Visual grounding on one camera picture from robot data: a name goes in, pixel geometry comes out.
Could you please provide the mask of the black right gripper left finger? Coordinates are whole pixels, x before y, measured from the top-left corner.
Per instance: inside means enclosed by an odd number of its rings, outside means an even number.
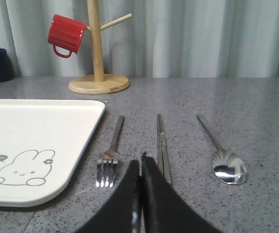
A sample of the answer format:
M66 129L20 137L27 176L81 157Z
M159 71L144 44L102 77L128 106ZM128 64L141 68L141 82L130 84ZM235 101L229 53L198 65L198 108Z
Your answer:
M130 161L128 169L115 192L77 232L139 232L139 161Z

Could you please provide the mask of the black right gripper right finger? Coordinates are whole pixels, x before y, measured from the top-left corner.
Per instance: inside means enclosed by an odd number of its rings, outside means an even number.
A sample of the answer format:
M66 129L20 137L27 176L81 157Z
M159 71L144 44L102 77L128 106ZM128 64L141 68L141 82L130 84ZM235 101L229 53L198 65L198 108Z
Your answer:
M219 233L174 191L155 160L142 155L142 205L147 233Z

